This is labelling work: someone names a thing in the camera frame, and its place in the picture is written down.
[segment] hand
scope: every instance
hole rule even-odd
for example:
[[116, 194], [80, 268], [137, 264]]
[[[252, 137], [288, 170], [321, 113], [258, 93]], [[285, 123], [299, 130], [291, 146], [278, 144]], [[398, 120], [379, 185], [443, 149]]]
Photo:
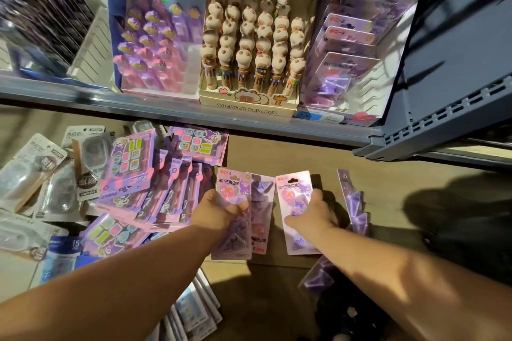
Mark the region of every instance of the hand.
[[313, 189], [308, 208], [300, 216], [286, 216], [285, 224], [295, 229], [304, 239], [315, 245], [315, 241], [326, 229], [338, 226], [335, 214], [323, 200], [320, 189]]
[[215, 189], [208, 190], [201, 202], [195, 207], [190, 218], [190, 225], [199, 226], [223, 234], [236, 216], [249, 207], [247, 201], [223, 208], [218, 205], [221, 195]]

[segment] cardboard box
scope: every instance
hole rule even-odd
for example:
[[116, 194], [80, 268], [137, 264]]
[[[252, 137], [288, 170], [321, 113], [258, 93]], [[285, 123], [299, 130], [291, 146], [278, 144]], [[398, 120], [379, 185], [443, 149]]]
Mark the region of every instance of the cardboard box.
[[[301, 17], [306, 22], [305, 35], [306, 38], [310, 37], [311, 24], [310, 18], [314, 16], [315, 0], [288, 0], [288, 4], [291, 7], [290, 22], [295, 17]], [[305, 43], [305, 49], [308, 49], [308, 40]], [[283, 92], [283, 86], [278, 86], [276, 93], [272, 96], [266, 94], [268, 88], [268, 77], [265, 85], [262, 87], [261, 92], [257, 92], [252, 89], [253, 87], [253, 75], [254, 75], [254, 57], [255, 50], [253, 52], [253, 65], [249, 70], [248, 83], [246, 88], [238, 89], [238, 82], [236, 75], [238, 73], [238, 67], [235, 60], [233, 60], [233, 76], [231, 81], [232, 89], [222, 86], [221, 77], [218, 76], [218, 86], [216, 89], [208, 89], [204, 71], [201, 72], [201, 78], [199, 80], [199, 100], [203, 105], [212, 105], [215, 107], [238, 109], [241, 111], [267, 113], [278, 116], [292, 117], [298, 106], [299, 93], [301, 91], [301, 85], [298, 84], [295, 88], [294, 93], [290, 98], [285, 97]]]

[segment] forearm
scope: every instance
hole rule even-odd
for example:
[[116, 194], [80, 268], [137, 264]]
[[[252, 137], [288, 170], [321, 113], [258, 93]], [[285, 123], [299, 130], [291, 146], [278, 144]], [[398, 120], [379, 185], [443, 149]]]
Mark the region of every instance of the forearm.
[[509, 339], [512, 289], [439, 258], [329, 228], [313, 243], [417, 339]]
[[189, 226], [0, 305], [0, 340], [140, 341], [170, 311], [219, 234]]

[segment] heart sticker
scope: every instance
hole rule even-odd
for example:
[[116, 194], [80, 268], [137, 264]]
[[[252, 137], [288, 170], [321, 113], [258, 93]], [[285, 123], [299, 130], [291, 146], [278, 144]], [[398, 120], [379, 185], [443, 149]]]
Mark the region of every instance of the heart sticker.
[[231, 186], [222, 185], [221, 186], [221, 196], [226, 199], [229, 197], [234, 197], [234, 189]]
[[283, 190], [281, 195], [283, 196], [285, 202], [288, 204], [295, 201], [295, 193], [291, 190]]

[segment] tiled floor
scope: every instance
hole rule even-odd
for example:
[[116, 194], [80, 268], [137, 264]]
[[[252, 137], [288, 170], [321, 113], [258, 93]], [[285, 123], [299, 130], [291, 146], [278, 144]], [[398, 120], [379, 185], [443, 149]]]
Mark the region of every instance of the tiled floor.
[[[0, 165], [35, 132], [59, 144], [66, 127], [79, 124], [103, 124], [121, 134], [124, 122], [0, 106]], [[231, 169], [269, 176], [309, 170], [316, 187], [326, 191], [328, 201], [338, 211], [345, 205], [336, 168], [348, 169], [356, 189], [364, 192], [374, 237], [418, 250], [424, 248], [416, 228], [428, 228], [467, 208], [485, 213], [485, 203], [512, 197], [512, 181], [495, 173], [423, 161], [374, 162], [355, 157], [348, 150], [260, 139], [257, 135], [230, 136], [225, 163]], [[276, 205], [266, 255], [253, 255], [248, 264], [208, 260], [203, 264], [224, 316], [210, 339], [295, 340], [299, 335], [314, 336], [313, 308], [297, 285], [315, 261], [316, 257], [286, 254]]]

